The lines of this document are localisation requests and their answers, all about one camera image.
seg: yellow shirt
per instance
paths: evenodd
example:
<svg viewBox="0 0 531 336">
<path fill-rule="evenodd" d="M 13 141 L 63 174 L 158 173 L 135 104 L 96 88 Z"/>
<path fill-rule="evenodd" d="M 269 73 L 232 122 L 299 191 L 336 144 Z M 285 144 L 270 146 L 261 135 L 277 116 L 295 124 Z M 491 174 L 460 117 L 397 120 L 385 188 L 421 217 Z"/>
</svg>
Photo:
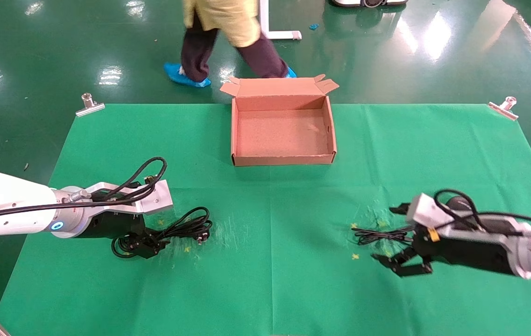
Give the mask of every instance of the yellow shirt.
<svg viewBox="0 0 531 336">
<path fill-rule="evenodd" d="M 203 30 L 221 29 L 234 47 L 248 47 L 259 39 L 257 0 L 184 0 L 184 25 L 192 27 L 196 11 Z"/>
</svg>

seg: box flap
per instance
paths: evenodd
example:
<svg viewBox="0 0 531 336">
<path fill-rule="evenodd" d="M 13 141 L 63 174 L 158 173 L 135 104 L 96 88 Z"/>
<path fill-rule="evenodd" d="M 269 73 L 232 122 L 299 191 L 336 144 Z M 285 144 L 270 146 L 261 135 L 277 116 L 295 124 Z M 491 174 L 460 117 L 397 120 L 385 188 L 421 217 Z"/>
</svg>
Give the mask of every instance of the box flap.
<svg viewBox="0 0 531 336">
<path fill-rule="evenodd" d="M 230 77 L 221 91 L 234 97 L 263 96 L 325 96 L 338 88 L 331 79 L 322 81 L 325 75 L 304 78 L 243 78 Z"/>
</svg>

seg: yellow label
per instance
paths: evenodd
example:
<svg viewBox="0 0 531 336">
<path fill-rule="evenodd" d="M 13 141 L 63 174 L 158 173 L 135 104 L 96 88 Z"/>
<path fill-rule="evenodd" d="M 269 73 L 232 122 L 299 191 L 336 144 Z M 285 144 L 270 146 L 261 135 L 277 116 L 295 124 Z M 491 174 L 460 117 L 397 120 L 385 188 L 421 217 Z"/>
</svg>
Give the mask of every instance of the yellow label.
<svg viewBox="0 0 531 336">
<path fill-rule="evenodd" d="M 434 228 L 427 228 L 427 231 L 429 231 L 429 237 L 432 239 L 432 242 L 437 242 L 440 240 L 440 235 Z"/>
</svg>

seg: green floor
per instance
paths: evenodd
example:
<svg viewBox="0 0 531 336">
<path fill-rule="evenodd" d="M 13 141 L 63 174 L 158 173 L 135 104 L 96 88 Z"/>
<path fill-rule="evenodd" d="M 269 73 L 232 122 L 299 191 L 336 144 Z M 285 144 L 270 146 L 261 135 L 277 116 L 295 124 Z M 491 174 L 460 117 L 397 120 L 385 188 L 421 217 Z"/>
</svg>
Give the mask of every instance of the green floor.
<svg viewBox="0 0 531 336">
<path fill-rule="evenodd" d="M 47 183 L 84 92 L 110 103 L 229 102 L 222 81 L 252 74 L 224 38 L 210 62 L 212 89 L 163 75 L 180 49 L 181 8 L 179 0 L 1 1 L 0 172 Z M 273 29 L 303 34 L 276 42 L 280 54 L 299 75 L 325 73 L 340 84 L 333 102 L 500 103 L 512 95 L 531 145 L 531 0 L 410 0 L 397 13 L 271 0 L 271 12 Z M 0 238 L 0 297 L 23 239 Z"/>
</svg>

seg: green cloth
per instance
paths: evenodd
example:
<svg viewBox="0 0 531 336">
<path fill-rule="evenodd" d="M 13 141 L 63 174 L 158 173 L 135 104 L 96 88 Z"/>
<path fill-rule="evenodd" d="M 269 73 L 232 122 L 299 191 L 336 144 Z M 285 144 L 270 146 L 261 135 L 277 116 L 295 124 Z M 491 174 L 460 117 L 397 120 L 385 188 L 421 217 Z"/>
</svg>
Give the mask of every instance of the green cloth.
<svg viewBox="0 0 531 336">
<path fill-rule="evenodd" d="M 531 215 L 518 123 L 485 105 L 333 105 L 334 164 L 234 168 L 229 109 L 107 105 L 76 119 L 52 187 L 121 183 L 160 155 L 175 209 L 148 221 L 206 206 L 212 237 L 124 260 L 107 239 L 28 236 L 0 304 L 11 334 L 531 335 L 531 280 L 445 264 L 401 279 L 349 231 L 399 227 L 387 207 L 442 188 Z"/>
</svg>

